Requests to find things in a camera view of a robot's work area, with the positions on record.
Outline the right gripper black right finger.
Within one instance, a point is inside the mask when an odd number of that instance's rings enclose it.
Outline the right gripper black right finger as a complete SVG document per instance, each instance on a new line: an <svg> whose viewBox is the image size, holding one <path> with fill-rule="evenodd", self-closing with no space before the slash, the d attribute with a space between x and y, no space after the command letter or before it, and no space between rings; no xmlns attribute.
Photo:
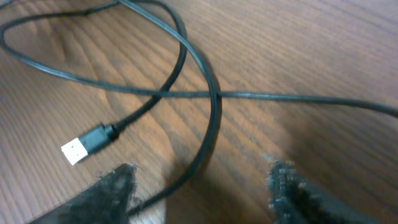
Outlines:
<svg viewBox="0 0 398 224"><path fill-rule="evenodd" d="M269 208L276 223L371 224L377 221L297 172L294 163L265 155Z"/></svg>

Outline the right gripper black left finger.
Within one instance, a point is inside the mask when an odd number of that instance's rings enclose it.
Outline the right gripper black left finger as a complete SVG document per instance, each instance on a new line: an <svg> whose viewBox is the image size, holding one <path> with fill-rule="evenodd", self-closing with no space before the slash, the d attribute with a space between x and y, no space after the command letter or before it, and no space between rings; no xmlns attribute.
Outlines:
<svg viewBox="0 0 398 224"><path fill-rule="evenodd" d="M136 166L121 164L95 184L30 224L128 223L130 197L136 191Z"/></svg>

